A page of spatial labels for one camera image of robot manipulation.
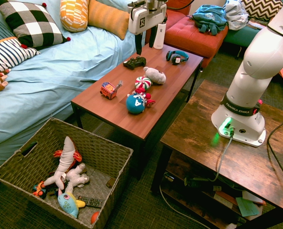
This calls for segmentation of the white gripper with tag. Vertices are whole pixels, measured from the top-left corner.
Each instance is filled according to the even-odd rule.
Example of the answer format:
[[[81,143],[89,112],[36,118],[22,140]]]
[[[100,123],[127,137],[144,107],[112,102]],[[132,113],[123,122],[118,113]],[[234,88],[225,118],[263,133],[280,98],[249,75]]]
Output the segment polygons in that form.
[[[137,55],[142,53],[142,32],[151,28],[149,47],[152,48],[157,34],[157,25],[166,14],[166,4],[128,4],[129,15],[128,30],[135,35]]]

